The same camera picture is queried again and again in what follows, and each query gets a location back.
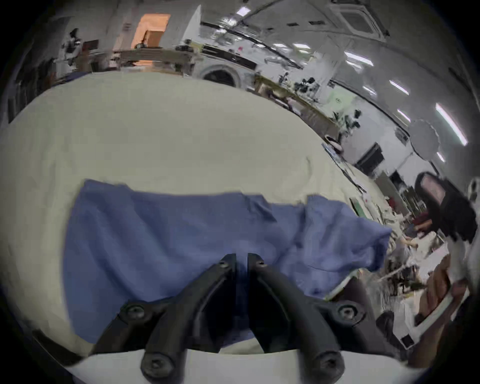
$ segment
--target ceiling air conditioner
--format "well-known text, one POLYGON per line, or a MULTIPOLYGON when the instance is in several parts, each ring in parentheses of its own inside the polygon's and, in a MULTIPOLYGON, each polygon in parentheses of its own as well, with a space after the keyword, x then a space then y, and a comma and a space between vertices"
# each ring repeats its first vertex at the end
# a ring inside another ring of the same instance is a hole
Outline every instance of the ceiling air conditioner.
POLYGON ((368 4, 338 0, 329 7, 354 35, 379 41, 385 41, 388 36, 388 31, 368 4))

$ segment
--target ceiling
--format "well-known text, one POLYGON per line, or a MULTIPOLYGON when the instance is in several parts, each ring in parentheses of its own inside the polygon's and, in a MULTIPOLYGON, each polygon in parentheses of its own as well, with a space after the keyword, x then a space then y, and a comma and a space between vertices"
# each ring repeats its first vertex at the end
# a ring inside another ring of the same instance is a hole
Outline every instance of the ceiling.
POLYGON ((274 47, 283 43, 280 52, 296 62, 308 60, 294 43, 322 51, 329 38, 341 51, 348 49, 370 59, 373 66, 353 60, 361 68, 348 65, 342 53, 334 80, 381 108, 408 131, 408 121, 424 119, 434 126, 441 141, 446 162, 433 159, 441 173, 464 188, 472 176, 480 173, 480 142, 476 121, 479 110, 459 60, 458 42, 446 24, 428 5, 413 0, 362 1, 369 6, 383 28, 385 39, 379 41, 353 34, 332 11, 329 0, 250 0, 202 1, 202 21, 221 24, 235 18, 230 28, 253 36, 274 47), (241 17, 241 7, 250 12, 241 17), (408 92, 391 85, 390 80, 408 92), (375 90, 369 93, 363 87, 375 90), (451 127, 436 111, 440 103, 456 121, 468 144, 463 146, 451 127))

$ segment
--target blue cloth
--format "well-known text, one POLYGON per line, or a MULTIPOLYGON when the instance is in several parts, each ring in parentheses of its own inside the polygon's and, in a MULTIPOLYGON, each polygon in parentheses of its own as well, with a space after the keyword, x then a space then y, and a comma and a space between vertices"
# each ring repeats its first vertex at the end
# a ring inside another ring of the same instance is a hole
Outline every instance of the blue cloth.
POLYGON ((95 343, 127 300, 175 296, 236 253, 237 313, 245 317, 247 253, 323 297, 353 269, 383 265, 390 231, 317 195, 269 204, 259 195, 176 196, 87 180, 67 226, 68 313, 75 332, 95 343))

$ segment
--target table surface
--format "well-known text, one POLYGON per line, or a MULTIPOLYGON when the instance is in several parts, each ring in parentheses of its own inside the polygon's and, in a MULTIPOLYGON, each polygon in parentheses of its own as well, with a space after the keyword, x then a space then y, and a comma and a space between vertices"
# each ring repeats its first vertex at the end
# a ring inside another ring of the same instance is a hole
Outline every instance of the table surface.
MULTIPOLYGON (((297 203, 359 196, 296 115, 240 89, 163 73, 92 73, 47 90, 0 132, 0 262, 17 314, 69 350, 65 226, 84 179, 172 194, 297 203)), ((349 170, 379 205, 378 187, 349 170)))

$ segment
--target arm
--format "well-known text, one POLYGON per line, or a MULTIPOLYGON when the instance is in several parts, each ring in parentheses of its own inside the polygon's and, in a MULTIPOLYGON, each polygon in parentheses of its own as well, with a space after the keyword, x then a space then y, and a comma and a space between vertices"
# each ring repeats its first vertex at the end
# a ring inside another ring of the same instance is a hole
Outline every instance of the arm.
MULTIPOLYGON (((419 315, 427 317, 443 300, 447 294, 450 283, 446 273, 450 265, 450 255, 444 257, 440 264, 435 268, 427 282, 427 289, 420 298, 419 315)), ((437 321, 422 335, 420 342, 414 347, 408 365, 415 368, 429 367, 437 354, 438 343, 442 332, 448 329, 446 326, 453 312, 460 305, 466 290, 464 281, 455 282, 452 285, 452 296, 454 300, 437 321)))

